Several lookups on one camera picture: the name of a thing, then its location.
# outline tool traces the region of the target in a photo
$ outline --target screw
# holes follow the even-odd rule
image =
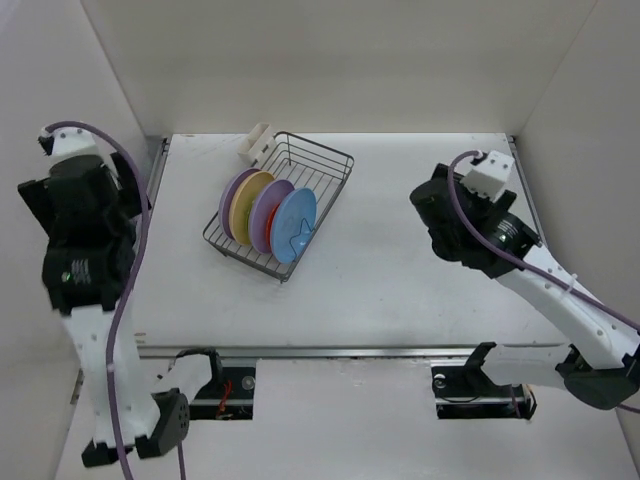
[[[250,375],[242,378],[242,388],[245,390],[253,390],[256,387],[256,379]]]
[[[445,377],[442,373],[436,373],[433,377],[433,386],[438,390],[442,390],[447,386],[447,383],[445,381],[446,379],[447,377]]]

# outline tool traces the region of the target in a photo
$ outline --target purple plate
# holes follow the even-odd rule
[[[244,172],[240,172],[238,175],[233,177],[227,186],[224,188],[224,192],[222,192],[222,196],[220,197],[220,205],[218,206],[218,220],[220,221],[220,226],[224,233],[226,233],[227,237],[233,240],[233,234],[231,233],[231,227],[229,226],[229,209],[231,208],[231,202],[233,201],[233,196],[236,193],[236,190],[240,186],[244,180],[251,175],[252,173],[259,172],[259,168],[248,168]]]
[[[295,187],[289,180],[275,180],[267,185],[253,202],[249,215],[249,238],[253,248],[260,253],[271,253],[265,237],[269,215],[294,190]]]

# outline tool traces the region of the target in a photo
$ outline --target yellow plate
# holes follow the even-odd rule
[[[249,239],[249,215],[251,214],[253,201],[262,189],[274,180],[275,178],[269,172],[256,172],[253,175],[249,175],[236,190],[229,209],[229,226],[231,227],[233,238],[240,245],[251,245],[251,240]]]

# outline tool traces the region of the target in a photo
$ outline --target white wall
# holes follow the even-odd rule
[[[147,133],[516,132],[594,0],[82,0]]]
[[[46,175],[40,128],[84,120],[148,171],[142,131],[78,0],[0,1],[0,465],[47,478],[77,374],[40,280],[47,238],[16,186]]]
[[[518,141],[552,250],[638,322],[639,21],[637,0],[599,1]],[[638,464],[640,417],[621,417]]]

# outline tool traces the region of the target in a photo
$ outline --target metal wire rack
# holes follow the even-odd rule
[[[227,237],[218,221],[218,213],[207,223],[202,236],[224,256],[235,258],[280,282],[286,282],[347,183],[354,160],[351,155],[293,133],[279,132],[274,139],[275,148],[259,168],[271,172],[276,179],[289,180],[296,188],[308,187],[316,196],[317,220],[304,249],[293,262],[279,263],[273,255],[260,254],[253,247],[242,246]]]

